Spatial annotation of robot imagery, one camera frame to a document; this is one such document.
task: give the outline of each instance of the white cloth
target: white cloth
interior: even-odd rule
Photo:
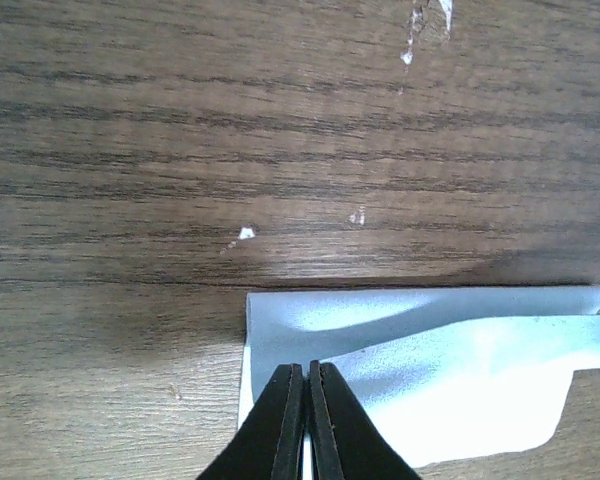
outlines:
[[[412,467],[534,448],[600,368],[599,310],[600,287],[249,294],[240,423],[278,364],[320,359]]]

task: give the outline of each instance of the wood grain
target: wood grain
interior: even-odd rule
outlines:
[[[0,2],[0,478],[194,476],[251,289],[600,283],[600,1],[413,5]],[[424,475],[600,478],[600,372]]]

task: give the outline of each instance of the white residue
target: white residue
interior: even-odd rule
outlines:
[[[411,65],[411,62],[413,62],[413,51],[411,50],[411,48],[409,48],[409,50],[407,50],[406,52],[402,52],[400,54],[400,58],[402,59],[405,65]]]
[[[358,207],[358,210],[349,215],[349,222],[353,223],[354,225],[364,225],[364,211],[364,206]]]
[[[453,0],[438,0],[445,17],[447,17],[447,32],[451,31],[451,13],[453,12]]]
[[[251,227],[242,227],[238,240],[248,240],[249,238],[256,238],[256,232]]]
[[[238,240],[249,240],[250,238],[256,238],[256,231],[253,227],[242,227],[240,229],[240,233],[238,233]],[[220,255],[223,255],[227,252],[227,250],[231,250],[232,248],[236,248],[238,245],[238,240],[233,240],[226,247],[224,247],[220,251]]]
[[[447,19],[447,32],[451,32],[451,14],[453,12],[453,0],[438,0],[440,8],[444,12]],[[425,27],[424,11],[422,7],[414,8],[411,11],[411,18],[408,22],[409,37],[407,38],[408,48],[400,54],[400,59],[408,67],[413,62],[413,43],[414,38],[417,37]]]

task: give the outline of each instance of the wooden table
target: wooden table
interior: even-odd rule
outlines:
[[[600,283],[600,1],[0,1],[1,479],[194,477],[249,290],[556,283]],[[422,474],[600,479],[600,371]]]

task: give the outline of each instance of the microfiber cloth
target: microfiber cloth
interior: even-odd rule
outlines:
[[[534,448],[600,368],[599,310],[600,287],[252,293],[239,420],[278,364],[319,359],[412,467]]]

